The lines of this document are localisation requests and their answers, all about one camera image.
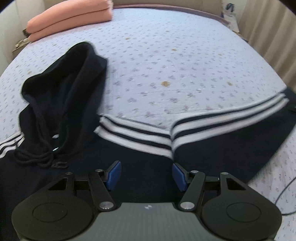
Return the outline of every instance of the blue gripper pad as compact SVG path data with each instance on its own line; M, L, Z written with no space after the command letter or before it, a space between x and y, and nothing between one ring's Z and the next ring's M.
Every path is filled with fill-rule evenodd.
M172 166L173 178L181 192L185 192L188 188L187 182L185 180L185 174L177 167L176 164Z
M121 175L121 162L119 161L108 174L108 179L106 181L107 190L111 191L115 188L117 181Z

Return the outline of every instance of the metal screw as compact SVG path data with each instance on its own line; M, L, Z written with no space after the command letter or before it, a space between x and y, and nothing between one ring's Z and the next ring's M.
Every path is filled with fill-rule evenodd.
M189 210L189 209L193 209L195 207L195 205L192 202L182 202L180 204L180 207L185 209L185 210Z
M108 201L106 201L106 202L101 202L100 203L100 208L101 209L110 209L110 208L113 208L114 207L114 203L113 202L108 202Z

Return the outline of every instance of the folded towel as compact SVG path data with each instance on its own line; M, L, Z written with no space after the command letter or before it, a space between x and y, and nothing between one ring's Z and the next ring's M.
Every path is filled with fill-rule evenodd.
M36 33L46 27L90 12L108 9L113 4L111 0L67 0L52 6L43 13L33 17L27 24L28 33Z
M92 23L102 23L102 22L110 21L112 20L112 17L113 17L112 6L109 9L81 14L78 16L74 16L74 17L62 20L58 23L54 23L51 26L48 26L47 28L42 29L41 31L33 33L29 36L29 40L31 42L34 42L48 35L55 34L67 29L71 29L71 28L75 28L75 27L79 27L87 24L92 24Z

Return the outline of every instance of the beige curtain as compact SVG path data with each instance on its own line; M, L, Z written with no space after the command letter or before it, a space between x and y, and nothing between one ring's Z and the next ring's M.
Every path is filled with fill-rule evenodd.
M248 0L239 29L296 91L296 16L279 0Z

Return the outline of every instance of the floral pattern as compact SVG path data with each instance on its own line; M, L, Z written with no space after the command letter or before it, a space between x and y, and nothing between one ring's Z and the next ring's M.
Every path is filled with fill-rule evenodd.
M23 82L78 42L109 61L100 112L169 130L182 112L226 109L285 88L268 63L221 23L183 12L115 9L111 22L83 26L29 44L0 77L0 140L19 130L27 105ZM271 201L296 176L295 131L250 186ZM296 208L294 183L279 201ZM296 215L283 218L277 241L296 239Z

